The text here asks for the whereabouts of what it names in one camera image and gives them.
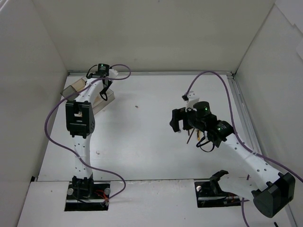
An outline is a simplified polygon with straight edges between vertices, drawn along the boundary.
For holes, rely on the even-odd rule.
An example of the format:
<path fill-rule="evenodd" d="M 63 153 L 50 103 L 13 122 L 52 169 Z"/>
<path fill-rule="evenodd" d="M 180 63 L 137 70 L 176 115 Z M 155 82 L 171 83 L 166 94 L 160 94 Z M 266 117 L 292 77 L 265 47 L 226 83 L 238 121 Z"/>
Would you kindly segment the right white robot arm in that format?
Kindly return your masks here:
<path fill-rule="evenodd" d="M 247 151 L 237 140 L 233 127 L 226 121 L 217 119 L 210 111 L 209 103 L 200 101 L 192 106 L 172 110 L 170 126 L 178 132 L 179 121 L 183 129 L 198 129 L 203 132 L 202 139 L 211 142 L 214 148 L 222 148 L 240 166 L 249 180 L 227 177 L 228 171 L 221 170 L 210 178 L 209 188 L 215 195 L 231 192 L 252 201 L 260 213 L 273 218 L 293 198 L 295 178 L 292 174 L 283 174 L 269 163 Z"/>

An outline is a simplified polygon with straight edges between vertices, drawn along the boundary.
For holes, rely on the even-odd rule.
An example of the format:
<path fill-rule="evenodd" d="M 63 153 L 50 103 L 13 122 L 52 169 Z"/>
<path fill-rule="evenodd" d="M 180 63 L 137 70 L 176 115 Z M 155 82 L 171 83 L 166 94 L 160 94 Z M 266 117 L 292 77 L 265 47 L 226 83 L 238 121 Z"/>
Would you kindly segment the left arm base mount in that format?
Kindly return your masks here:
<path fill-rule="evenodd" d="M 110 193 L 110 183 L 95 183 L 90 194 L 69 183 L 64 211 L 107 211 L 109 202 L 103 202 Z"/>

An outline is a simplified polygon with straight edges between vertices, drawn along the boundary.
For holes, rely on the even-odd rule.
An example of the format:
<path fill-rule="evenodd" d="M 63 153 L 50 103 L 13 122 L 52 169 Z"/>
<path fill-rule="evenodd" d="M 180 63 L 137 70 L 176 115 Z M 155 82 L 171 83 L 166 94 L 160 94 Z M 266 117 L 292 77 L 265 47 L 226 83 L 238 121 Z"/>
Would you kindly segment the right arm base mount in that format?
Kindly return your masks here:
<path fill-rule="evenodd" d="M 230 192 L 215 192 L 209 181 L 196 181 L 195 192 L 198 208 L 219 208 L 240 206 L 241 199 Z"/>

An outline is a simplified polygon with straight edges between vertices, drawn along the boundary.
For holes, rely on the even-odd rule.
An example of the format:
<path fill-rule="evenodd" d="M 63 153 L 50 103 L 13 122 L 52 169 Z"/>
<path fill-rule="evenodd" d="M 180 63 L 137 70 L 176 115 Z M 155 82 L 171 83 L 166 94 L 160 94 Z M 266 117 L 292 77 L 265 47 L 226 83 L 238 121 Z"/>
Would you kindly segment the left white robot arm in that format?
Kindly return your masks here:
<path fill-rule="evenodd" d="M 77 153 L 72 186 L 85 199 L 95 192 L 92 169 L 86 167 L 90 165 L 89 145 L 96 127 L 94 114 L 115 98 L 109 88 L 113 81 L 107 79 L 110 75 L 116 77 L 118 72 L 111 70 L 108 64 L 98 64 L 97 71 L 86 76 L 86 90 L 65 105 L 66 126 Z"/>

